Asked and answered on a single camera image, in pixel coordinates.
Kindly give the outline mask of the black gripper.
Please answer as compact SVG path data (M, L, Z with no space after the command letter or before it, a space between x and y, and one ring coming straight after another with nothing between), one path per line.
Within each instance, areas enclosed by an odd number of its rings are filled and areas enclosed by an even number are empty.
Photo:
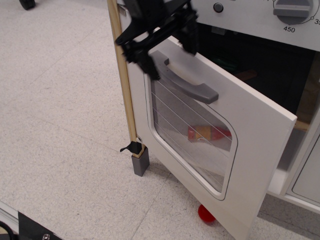
M126 60L138 63L151 80L160 75L148 51L170 36L195 55L199 50L197 12L190 0L125 0L131 23L115 40Z

